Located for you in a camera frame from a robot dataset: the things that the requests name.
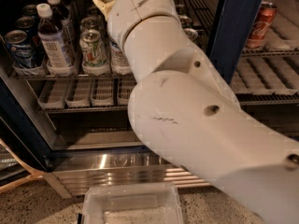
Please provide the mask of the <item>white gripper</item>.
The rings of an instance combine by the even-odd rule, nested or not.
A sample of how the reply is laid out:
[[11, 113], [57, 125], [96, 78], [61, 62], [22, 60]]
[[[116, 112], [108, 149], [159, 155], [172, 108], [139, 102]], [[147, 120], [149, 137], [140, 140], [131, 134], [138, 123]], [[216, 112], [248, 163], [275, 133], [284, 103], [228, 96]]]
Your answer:
[[107, 19], [109, 34], [121, 50], [125, 50], [134, 37], [134, 48], [151, 40], [161, 41], [161, 47], [166, 50], [180, 47], [177, 35], [181, 28], [173, 0], [113, 0], [107, 3], [93, 0], [93, 3]]

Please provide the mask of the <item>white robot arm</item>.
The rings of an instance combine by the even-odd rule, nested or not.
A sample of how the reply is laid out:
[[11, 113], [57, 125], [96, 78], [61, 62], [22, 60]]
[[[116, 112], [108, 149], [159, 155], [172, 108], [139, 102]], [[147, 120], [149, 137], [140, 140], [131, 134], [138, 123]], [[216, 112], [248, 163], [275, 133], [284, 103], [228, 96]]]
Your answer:
[[139, 140], [265, 223], [299, 224], [299, 143], [241, 109], [174, 1], [93, 2], [135, 77], [128, 117]]

